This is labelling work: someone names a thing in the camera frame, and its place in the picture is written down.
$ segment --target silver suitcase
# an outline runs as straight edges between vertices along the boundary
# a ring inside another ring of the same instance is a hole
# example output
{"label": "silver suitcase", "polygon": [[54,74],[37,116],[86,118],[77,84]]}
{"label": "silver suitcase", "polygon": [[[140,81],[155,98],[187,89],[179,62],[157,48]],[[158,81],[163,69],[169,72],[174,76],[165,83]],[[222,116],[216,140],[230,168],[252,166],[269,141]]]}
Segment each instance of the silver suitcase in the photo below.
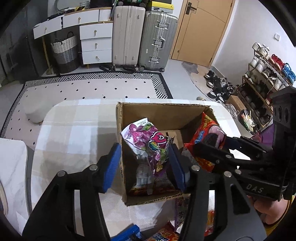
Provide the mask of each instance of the silver suitcase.
{"label": "silver suitcase", "polygon": [[177,26],[178,18],[175,16],[164,12],[146,12],[139,54],[140,71],[165,71]]}
{"label": "silver suitcase", "polygon": [[112,37],[113,65],[137,65],[144,17],[145,8],[142,7],[115,8]]}

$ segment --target white drawer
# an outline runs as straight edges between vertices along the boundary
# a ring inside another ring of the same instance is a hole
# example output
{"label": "white drawer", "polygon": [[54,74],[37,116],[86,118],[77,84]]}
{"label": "white drawer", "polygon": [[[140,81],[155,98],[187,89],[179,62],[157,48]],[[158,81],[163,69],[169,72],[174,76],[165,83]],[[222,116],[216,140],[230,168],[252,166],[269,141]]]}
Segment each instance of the white drawer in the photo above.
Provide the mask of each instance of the white drawer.
{"label": "white drawer", "polygon": [[111,10],[112,10],[112,8],[110,8],[110,9],[100,9],[99,22],[108,21],[110,19],[110,16],[111,16]]}
{"label": "white drawer", "polygon": [[112,50],[112,38],[95,38],[81,40],[82,52],[96,50]]}
{"label": "white drawer", "polygon": [[113,23],[96,23],[80,26],[80,39],[112,37]]}
{"label": "white drawer", "polygon": [[70,13],[63,17],[63,28],[99,21],[99,10],[86,10],[76,13]]}
{"label": "white drawer", "polygon": [[43,23],[37,24],[33,28],[34,38],[37,39],[41,36],[44,36],[46,34],[49,34],[61,29],[62,29],[62,20],[61,20],[61,16],[58,16],[56,18],[45,21]]}
{"label": "white drawer", "polygon": [[112,50],[82,52],[83,64],[111,63]]}

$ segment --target metal screw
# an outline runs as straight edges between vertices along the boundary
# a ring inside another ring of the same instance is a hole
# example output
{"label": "metal screw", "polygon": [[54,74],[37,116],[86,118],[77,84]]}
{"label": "metal screw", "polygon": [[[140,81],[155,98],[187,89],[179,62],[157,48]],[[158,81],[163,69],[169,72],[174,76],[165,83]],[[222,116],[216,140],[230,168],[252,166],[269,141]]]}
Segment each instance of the metal screw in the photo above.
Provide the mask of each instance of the metal screw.
{"label": "metal screw", "polygon": [[235,170],[235,173],[236,173],[236,174],[238,174],[238,175],[241,175],[242,171],[241,171],[241,170],[238,170],[238,169],[236,169],[236,170]]}
{"label": "metal screw", "polygon": [[94,164],[94,165],[91,165],[91,166],[89,167],[89,169],[90,169],[91,171],[95,171],[95,170],[98,169],[98,166],[97,166],[96,164]]}
{"label": "metal screw", "polygon": [[199,171],[200,170],[200,166],[198,166],[198,165],[193,165],[192,167],[191,167],[191,169],[193,170],[193,171]]}
{"label": "metal screw", "polygon": [[66,174],[65,171],[59,171],[59,172],[57,173],[57,176],[58,176],[58,177],[63,177],[65,174]]}
{"label": "metal screw", "polygon": [[231,177],[231,176],[232,176],[232,174],[231,174],[231,172],[229,172],[229,171],[226,171],[226,172],[224,172],[224,176],[225,176],[225,177]]}

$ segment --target wooden leg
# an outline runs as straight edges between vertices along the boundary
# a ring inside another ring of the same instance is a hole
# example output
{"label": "wooden leg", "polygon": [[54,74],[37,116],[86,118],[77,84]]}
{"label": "wooden leg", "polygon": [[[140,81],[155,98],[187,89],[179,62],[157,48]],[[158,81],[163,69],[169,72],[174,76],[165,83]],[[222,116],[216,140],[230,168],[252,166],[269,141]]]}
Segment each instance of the wooden leg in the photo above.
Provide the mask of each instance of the wooden leg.
{"label": "wooden leg", "polygon": [[50,63],[49,63],[49,59],[48,59],[48,55],[47,55],[47,51],[46,51],[46,46],[45,46],[44,36],[42,36],[42,43],[43,43],[43,50],[44,50],[44,54],[45,54],[45,58],[46,58],[47,66],[48,66],[48,70],[46,71],[46,74],[52,74],[52,68],[51,68]]}

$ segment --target white ottoman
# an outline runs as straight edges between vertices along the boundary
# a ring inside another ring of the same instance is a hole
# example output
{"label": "white ottoman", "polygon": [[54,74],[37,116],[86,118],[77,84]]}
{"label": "white ottoman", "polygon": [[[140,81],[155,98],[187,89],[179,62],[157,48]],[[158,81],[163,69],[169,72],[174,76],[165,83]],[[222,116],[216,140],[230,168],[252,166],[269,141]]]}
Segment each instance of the white ottoman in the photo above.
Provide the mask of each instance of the white ottoman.
{"label": "white ottoman", "polygon": [[54,106],[49,98],[42,93],[36,92],[34,95],[25,97],[22,102],[24,111],[33,123],[39,123],[44,120],[46,114]]}

